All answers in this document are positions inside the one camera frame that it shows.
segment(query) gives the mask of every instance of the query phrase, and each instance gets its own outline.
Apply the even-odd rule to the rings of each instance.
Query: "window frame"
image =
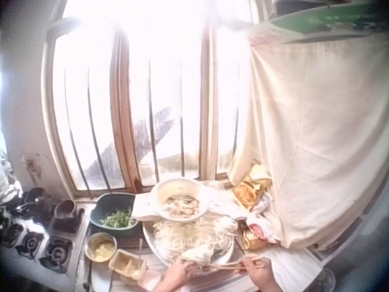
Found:
[[[77,189],[61,146],[54,111],[53,63],[56,40],[81,26],[82,20],[62,18],[66,1],[60,1],[53,14],[53,22],[47,31],[42,65],[42,103],[44,122],[53,159],[65,189],[74,197],[95,198],[107,192],[149,192],[153,186],[143,186],[140,179],[134,143],[134,128],[129,98],[129,44],[125,33],[116,30],[110,68],[111,121],[117,157],[125,187],[120,189]],[[200,138],[199,177],[206,181],[217,179],[225,187],[231,187],[227,173],[217,173],[218,165],[218,62],[216,33],[218,23],[211,13],[205,20],[201,44],[201,90],[200,90]]]

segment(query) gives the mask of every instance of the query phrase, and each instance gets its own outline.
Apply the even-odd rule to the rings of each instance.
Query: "metal window bar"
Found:
[[[88,92],[89,120],[90,120],[90,122],[91,122],[91,131],[92,131],[93,143],[94,143],[94,145],[95,145],[97,160],[98,160],[98,163],[100,164],[100,169],[102,170],[102,175],[103,175],[103,178],[104,178],[104,182],[105,182],[105,184],[106,184],[106,186],[107,186],[108,191],[109,191],[110,193],[112,193],[111,186],[109,185],[107,176],[106,176],[105,171],[104,171],[102,158],[100,157],[100,152],[99,152],[99,150],[98,150],[97,139],[96,139],[96,133],[95,133],[95,128],[94,128],[94,124],[93,124],[92,106],[91,106],[91,93],[90,93],[90,90],[89,90],[89,66],[88,66],[88,70],[87,70],[87,73],[86,73],[86,80],[87,80],[87,92]]]
[[[238,138],[238,119],[239,119],[239,101],[240,101],[240,85],[241,85],[241,64],[238,63],[238,106],[236,107],[236,121],[235,121],[235,136],[233,139],[232,157],[235,155],[236,140]]]
[[[153,150],[154,158],[154,169],[156,173],[156,180],[159,183],[159,171],[158,171],[158,161],[157,161],[157,152],[156,152],[156,140],[154,136],[154,122],[153,122],[153,102],[151,100],[151,59],[148,63],[148,109],[149,109],[149,118],[150,118],[150,139],[151,139],[151,149]]]
[[[185,176],[185,155],[184,155],[184,120],[182,118],[182,60],[180,61],[180,141],[181,141],[181,175]]]
[[[85,174],[84,174],[83,168],[81,167],[81,162],[80,162],[80,158],[78,157],[77,149],[75,148],[74,137],[73,137],[73,132],[72,132],[72,128],[71,128],[71,120],[70,120],[70,117],[69,117],[69,107],[68,107],[68,105],[67,105],[67,92],[66,92],[66,65],[65,65],[65,67],[64,67],[64,95],[65,95],[65,106],[66,106],[67,124],[68,124],[68,126],[69,126],[69,134],[70,134],[70,137],[71,137],[72,148],[73,148],[75,160],[77,161],[78,169],[80,170],[81,177],[83,178],[85,187],[86,187],[86,189],[87,189],[88,192],[89,192],[89,196],[92,196],[92,194],[91,194],[91,189],[89,188],[88,182],[86,181],[86,178],[85,178]]]

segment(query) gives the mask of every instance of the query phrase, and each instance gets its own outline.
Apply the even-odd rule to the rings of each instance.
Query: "chopsticks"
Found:
[[[255,263],[257,260],[260,260],[262,258],[263,258],[263,256],[258,255],[256,257],[251,257],[250,260],[252,262],[254,262],[254,264],[256,264],[256,266],[262,266],[263,265],[262,263]],[[244,266],[239,266],[239,263],[240,263],[240,261],[226,263],[225,265],[217,265],[217,264],[211,263],[209,266],[211,266],[213,268],[217,268],[217,269],[246,269]]]

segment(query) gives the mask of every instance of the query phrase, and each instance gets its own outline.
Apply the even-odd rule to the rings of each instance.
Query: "white bowl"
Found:
[[[189,195],[199,201],[199,212],[190,218],[173,218],[169,212],[162,210],[170,196]],[[191,222],[208,211],[208,190],[198,181],[188,178],[175,178],[156,184],[150,192],[150,205],[162,218],[175,222]]]

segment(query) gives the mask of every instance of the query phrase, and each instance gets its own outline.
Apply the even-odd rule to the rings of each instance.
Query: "spoon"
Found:
[[[39,203],[42,202],[42,201],[43,201],[43,198],[41,198],[41,197],[36,198],[36,199],[34,200],[34,202],[25,203],[25,204],[23,204],[23,205],[20,205],[20,206],[16,207],[16,210],[21,210],[21,209],[23,209],[23,208],[25,208],[25,207],[27,207],[27,206],[30,206],[30,205],[37,205],[37,204],[39,204]]]
[[[138,259],[138,269],[140,269],[140,252],[142,251],[142,246],[143,246],[143,239],[139,239],[139,259]]]

